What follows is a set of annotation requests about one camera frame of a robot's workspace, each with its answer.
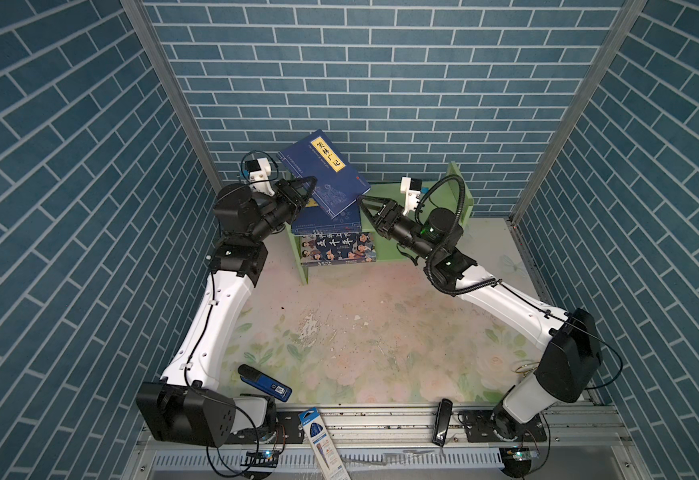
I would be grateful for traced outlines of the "green two-tier shelf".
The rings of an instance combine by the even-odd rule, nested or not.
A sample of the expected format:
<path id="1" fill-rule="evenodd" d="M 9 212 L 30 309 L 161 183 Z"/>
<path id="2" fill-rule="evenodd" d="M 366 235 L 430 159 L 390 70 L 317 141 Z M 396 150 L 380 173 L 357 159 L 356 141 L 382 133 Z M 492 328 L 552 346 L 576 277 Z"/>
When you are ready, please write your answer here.
<path id="1" fill-rule="evenodd" d="M 421 176 L 415 176 L 413 178 L 419 178 L 423 180 Z M 454 181 L 449 181 L 439 189 L 433 188 L 435 184 L 432 181 L 423 180 L 423 196 L 421 196 L 421 203 L 415 212 L 409 213 L 407 217 L 410 220 L 419 220 L 421 224 L 425 224 L 427 227 L 433 226 L 433 214 L 431 212 L 443 208 L 447 209 L 453 213 L 459 214 L 459 225 L 461 229 L 467 228 L 467 220 L 471 216 L 471 211 L 473 211 L 473 205 L 475 205 L 475 200 L 471 192 L 465 191 L 465 199 L 463 199 L 463 206 L 459 206 L 459 184 Z M 405 198 L 401 194 L 401 184 L 394 183 L 383 183 L 375 184 L 371 187 L 369 191 L 370 196 L 377 196 L 382 198 L 391 198 L 396 201 L 402 208 Z M 365 218 L 361 213 L 361 231 L 371 234 L 373 238 L 373 243 L 375 244 L 375 249 L 377 250 L 377 261 L 375 262 L 391 262 L 391 261 L 403 261 L 407 259 L 407 256 L 413 255 L 411 250 L 399 247 L 396 241 L 388 240 L 383 238 L 381 234 L 375 232 L 373 224 Z M 307 284 L 309 280 L 309 273 L 312 268 L 322 267 L 322 266 L 306 266 L 302 265 L 299 260 L 299 240 L 302 236 L 293 235 L 290 231 L 290 227 L 287 229 L 287 237 L 289 244 L 291 246 L 293 256 L 295 258 L 296 271 L 300 277 L 300 281 L 303 284 Z"/>

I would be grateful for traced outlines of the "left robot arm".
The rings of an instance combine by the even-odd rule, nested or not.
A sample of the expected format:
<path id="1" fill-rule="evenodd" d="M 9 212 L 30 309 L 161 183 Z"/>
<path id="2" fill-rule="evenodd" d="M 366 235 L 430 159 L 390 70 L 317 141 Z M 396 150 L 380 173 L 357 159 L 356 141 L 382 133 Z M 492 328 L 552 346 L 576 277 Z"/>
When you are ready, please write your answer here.
<path id="1" fill-rule="evenodd" d="M 254 439 L 273 432 L 273 398 L 224 396 L 219 373 L 237 319 L 263 272 L 265 239 L 297 218 L 315 184 L 309 176 L 278 180 L 269 194 L 244 183 L 218 192 L 213 214 L 221 238 L 209 260 L 200 305 L 159 380 L 144 382 L 136 394 L 138 410 L 156 440 L 217 448 L 245 430 Z"/>

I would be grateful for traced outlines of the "blue handheld device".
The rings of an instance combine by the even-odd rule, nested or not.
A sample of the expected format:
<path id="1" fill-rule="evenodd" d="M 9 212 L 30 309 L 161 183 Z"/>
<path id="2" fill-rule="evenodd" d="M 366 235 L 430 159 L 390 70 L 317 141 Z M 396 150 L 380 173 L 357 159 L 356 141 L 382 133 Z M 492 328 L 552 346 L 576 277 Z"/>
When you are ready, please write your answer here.
<path id="1" fill-rule="evenodd" d="M 287 402 L 292 394 L 292 389 L 290 387 L 250 365 L 241 364 L 241 366 L 237 368 L 237 372 L 243 383 L 280 402 Z"/>

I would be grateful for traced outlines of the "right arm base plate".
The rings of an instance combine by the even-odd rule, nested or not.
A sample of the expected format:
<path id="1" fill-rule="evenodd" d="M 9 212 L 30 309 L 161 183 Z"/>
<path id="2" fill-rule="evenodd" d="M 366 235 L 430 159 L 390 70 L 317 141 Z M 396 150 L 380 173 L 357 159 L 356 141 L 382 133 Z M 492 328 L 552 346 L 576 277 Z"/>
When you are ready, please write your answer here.
<path id="1" fill-rule="evenodd" d="M 547 441 L 547 428 L 537 415 L 531 421 L 522 424 L 509 414 L 490 409 L 459 410 L 455 418 L 467 434 L 471 443 L 481 442 L 521 442 L 521 440 Z"/>

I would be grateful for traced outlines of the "colourful illustrated book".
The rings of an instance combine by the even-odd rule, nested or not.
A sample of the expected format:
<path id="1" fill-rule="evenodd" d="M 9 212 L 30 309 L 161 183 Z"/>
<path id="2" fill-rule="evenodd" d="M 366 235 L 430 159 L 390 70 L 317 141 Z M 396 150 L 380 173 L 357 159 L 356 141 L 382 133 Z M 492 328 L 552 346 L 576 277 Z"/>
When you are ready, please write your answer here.
<path id="1" fill-rule="evenodd" d="M 299 240 L 299 260 L 306 266 L 377 261 L 377 250 L 367 232 L 305 235 Z"/>

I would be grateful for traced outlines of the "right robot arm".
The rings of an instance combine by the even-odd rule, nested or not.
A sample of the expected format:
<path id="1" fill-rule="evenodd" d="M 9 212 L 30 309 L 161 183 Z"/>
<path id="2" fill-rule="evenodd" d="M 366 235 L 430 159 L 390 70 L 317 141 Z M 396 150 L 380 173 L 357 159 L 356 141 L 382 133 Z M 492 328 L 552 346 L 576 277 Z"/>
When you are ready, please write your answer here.
<path id="1" fill-rule="evenodd" d="M 463 228 L 447 208 L 419 221 L 389 198 L 363 195 L 359 206 L 377 234 L 425 262 L 425 276 L 437 291 L 489 312 L 543 352 L 535 371 L 493 409 L 491 422 L 500 438 L 517 439 L 543 410 L 573 403 L 589 387 L 603 363 L 603 344 L 589 312 L 553 307 L 491 275 L 457 247 Z"/>

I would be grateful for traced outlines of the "aluminium rail frame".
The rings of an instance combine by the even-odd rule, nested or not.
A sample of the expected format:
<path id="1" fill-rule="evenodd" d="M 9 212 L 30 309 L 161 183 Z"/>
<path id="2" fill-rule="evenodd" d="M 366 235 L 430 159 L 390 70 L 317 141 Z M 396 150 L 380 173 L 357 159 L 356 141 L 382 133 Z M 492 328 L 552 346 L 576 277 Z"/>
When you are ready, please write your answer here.
<path id="1" fill-rule="evenodd" d="M 278 445 L 263 444 L 277 458 L 259 462 L 249 479 L 324 479 L 297 413 L 306 406 L 278 408 Z M 433 444 L 437 404 L 321 406 L 327 432 L 351 479 L 651 479 L 631 434 L 614 407 L 579 402 L 551 407 L 523 439 L 505 442 L 479 411 L 481 404 L 455 404 L 445 446 Z M 220 464 L 243 470 L 242 436 L 211 449 L 158 442 L 143 431 L 122 479 L 225 479 Z"/>

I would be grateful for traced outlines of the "dark blue book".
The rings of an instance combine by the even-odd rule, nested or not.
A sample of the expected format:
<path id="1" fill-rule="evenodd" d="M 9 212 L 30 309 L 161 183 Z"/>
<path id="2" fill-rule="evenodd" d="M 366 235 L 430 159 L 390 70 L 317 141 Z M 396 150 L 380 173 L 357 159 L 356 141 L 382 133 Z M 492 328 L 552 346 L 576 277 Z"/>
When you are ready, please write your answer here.
<path id="1" fill-rule="evenodd" d="M 316 203 L 307 205 L 290 224 L 293 235 L 327 235 L 361 231 L 361 210 L 356 203 L 330 218 Z"/>
<path id="2" fill-rule="evenodd" d="M 294 177 L 316 179 L 312 198 L 331 219 L 371 190 L 371 184 L 322 130 L 280 150 L 277 157 Z"/>

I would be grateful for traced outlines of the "black remote stick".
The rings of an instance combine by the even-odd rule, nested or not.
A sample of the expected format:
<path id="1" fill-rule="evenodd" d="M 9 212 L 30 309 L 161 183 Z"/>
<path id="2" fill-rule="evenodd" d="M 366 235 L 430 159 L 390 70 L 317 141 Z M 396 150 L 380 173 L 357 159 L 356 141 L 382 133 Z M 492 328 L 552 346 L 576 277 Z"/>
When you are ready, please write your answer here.
<path id="1" fill-rule="evenodd" d="M 453 402 L 447 398 L 441 399 L 435 413 L 435 425 L 433 425 L 433 437 L 431 437 L 431 442 L 436 446 L 443 447 L 447 443 L 451 414 L 453 414 Z"/>

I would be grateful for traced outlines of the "blue white packaged box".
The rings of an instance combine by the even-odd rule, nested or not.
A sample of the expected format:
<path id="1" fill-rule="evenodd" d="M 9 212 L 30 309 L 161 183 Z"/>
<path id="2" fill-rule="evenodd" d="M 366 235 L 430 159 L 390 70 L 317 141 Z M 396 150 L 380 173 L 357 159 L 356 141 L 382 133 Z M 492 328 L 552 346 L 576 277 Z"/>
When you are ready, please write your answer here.
<path id="1" fill-rule="evenodd" d="M 319 411 L 309 408 L 298 416 L 305 440 L 309 443 L 325 480 L 351 480 Z"/>

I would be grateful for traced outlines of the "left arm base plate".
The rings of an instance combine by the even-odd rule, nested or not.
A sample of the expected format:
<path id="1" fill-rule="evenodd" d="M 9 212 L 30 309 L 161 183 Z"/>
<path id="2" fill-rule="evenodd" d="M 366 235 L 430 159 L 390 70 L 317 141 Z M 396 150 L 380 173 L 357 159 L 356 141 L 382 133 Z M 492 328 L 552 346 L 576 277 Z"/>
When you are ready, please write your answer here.
<path id="1" fill-rule="evenodd" d="M 253 429 L 247 421 L 246 428 L 232 432 L 227 438 L 227 444 L 255 445 L 276 442 L 279 445 L 303 444 L 305 435 L 297 412 L 277 412 L 274 419 L 267 417 L 264 423 Z"/>

